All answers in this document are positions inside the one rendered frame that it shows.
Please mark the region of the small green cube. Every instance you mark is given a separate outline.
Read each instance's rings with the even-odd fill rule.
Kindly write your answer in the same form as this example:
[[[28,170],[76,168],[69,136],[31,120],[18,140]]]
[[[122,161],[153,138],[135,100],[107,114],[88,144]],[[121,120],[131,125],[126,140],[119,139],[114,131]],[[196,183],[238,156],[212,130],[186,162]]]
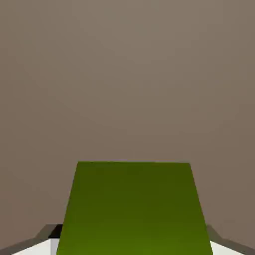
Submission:
[[[190,164],[79,162],[56,255],[213,255]]]

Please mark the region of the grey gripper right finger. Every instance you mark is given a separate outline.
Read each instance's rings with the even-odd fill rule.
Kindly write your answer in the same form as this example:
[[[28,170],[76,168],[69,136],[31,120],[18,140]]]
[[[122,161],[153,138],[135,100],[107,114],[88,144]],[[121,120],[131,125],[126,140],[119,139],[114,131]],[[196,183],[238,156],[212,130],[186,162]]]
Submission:
[[[255,249],[221,237],[209,224],[207,232],[214,255],[255,255]]]

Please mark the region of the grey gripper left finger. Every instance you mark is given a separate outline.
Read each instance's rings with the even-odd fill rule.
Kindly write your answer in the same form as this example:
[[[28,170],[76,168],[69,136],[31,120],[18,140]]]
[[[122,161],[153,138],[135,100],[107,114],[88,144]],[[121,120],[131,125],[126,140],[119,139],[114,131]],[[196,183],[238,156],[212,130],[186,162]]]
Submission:
[[[0,250],[0,255],[56,255],[63,224],[46,224],[38,234]]]

